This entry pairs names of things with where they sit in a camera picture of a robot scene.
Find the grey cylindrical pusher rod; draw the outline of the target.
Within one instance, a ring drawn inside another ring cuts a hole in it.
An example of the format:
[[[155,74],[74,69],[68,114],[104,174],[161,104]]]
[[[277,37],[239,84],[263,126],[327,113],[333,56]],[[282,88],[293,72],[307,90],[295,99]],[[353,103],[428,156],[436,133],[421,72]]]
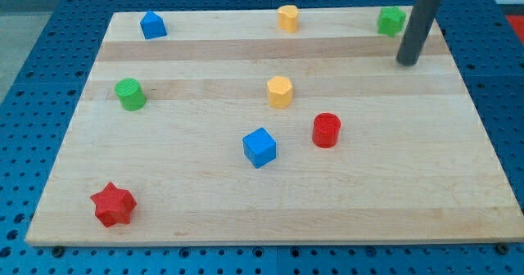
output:
[[[396,60],[404,66],[418,62],[442,0],[416,0]]]

